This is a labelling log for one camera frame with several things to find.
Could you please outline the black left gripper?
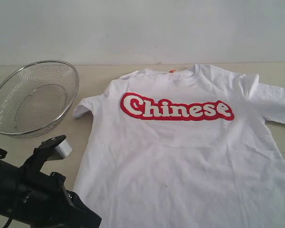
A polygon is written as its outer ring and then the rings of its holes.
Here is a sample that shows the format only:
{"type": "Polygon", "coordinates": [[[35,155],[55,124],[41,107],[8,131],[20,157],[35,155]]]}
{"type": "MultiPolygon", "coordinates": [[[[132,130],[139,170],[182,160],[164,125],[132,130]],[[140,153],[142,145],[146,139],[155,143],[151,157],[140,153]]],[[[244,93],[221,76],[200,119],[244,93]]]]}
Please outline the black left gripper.
{"type": "Polygon", "coordinates": [[[23,223],[63,223],[67,228],[99,228],[101,217],[79,196],[64,187],[65,176],[41,173],[28,165],[19,168],[16,220],[23,223]]]}

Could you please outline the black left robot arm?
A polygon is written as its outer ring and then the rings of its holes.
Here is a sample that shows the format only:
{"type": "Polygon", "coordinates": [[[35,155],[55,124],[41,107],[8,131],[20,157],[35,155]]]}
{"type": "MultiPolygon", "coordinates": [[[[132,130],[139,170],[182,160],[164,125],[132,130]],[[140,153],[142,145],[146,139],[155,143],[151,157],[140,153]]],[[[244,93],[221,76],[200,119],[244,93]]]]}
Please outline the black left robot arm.
{"type": "Polygon", "coordinates": [[[0,215],[32,228],[98,228],[101,217],[65,188],[65,176],[40,171],[51,153],[34,149],[20,167],[0,159],[0,215]]]}

